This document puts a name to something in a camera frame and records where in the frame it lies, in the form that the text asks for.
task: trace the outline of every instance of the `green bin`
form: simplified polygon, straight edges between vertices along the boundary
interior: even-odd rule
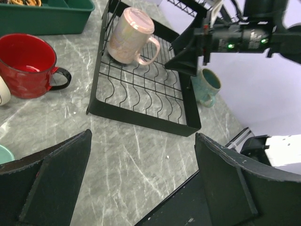
[[[91,0],[42,0],[42,6],[0,3],[0,36],[82,33],[95,6]]]

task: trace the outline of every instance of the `countertop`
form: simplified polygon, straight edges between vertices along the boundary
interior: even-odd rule
[[[153,3],[126,1],[169,26]],[[180,137],[86,115],[106,0],[82,34],[41,36],[57,53],[57,66],[72,74],[67,89],[0,107],[0,143],[16,159],[91,129],[91,155],[71,221],[72,226],[134,225],[197,170],[194,135]],[[199,106],[202,129],[224,145],[242,126],[217,96],[214,107]]]

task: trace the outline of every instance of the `red mug with black handle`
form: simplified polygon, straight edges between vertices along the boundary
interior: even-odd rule
[[[0,76],[16,97],[36,98],[68,87],[71,74],[55,64],[53,48],[36,36],[16,33],[0,37]],[[66,77],[66,83],[51,86],[54,73]]]

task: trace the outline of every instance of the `teal mug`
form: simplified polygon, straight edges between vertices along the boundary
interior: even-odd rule
[[[221,90],[222,84],[217,75],[206,68],[198,70],[195,77],[191,77],[191,82],[196,100],[205,107],[212,107],[216,94]]]
[[[15,160],[14,155],[5,146],[0,145],[0,165]]]

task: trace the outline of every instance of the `wire rack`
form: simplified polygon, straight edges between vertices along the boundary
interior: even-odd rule
[[[195,9],[190,8],[189,6],[187,6],[186,4],[184,4],[183,2],[181,2],[179,0],[167,0],[167,1],[169,1],[170,3],[172,3],[175,6],[177,6],[178,8],[180,8],[182,11],[184,11],[188,15],[190,15],[192,17],[196,17],[197,12],[195,11]],[[208,4],[206,3],[205,0],[194,0],[194,2],[197,3],[197,4],[200,4],[202,6],[205,6],[205,5],[208,6]]]
[[[190,78],[164,67],[175,56],[170,50],[170,42],[178,34],[154,21],[154,37],[161,49],[156,60],[148,66],[137,62],[123,65],[111,58],[107,51],[114,27],[126,7],[128,5],[119,0],[110,0],[104,12],[87,113],[189,136],[200,129]],[[155,52],[155,46],[149,43],[141,50],[141,57],[150,60]]]
[[[201,8],[210,9],[214,4],[214,0],[167,0],[173,5],[177,6],[183,12],[192,17],[196,17]],[[232,18],[223,6],[219,13],[219,18],[226,21],[231,21]]]

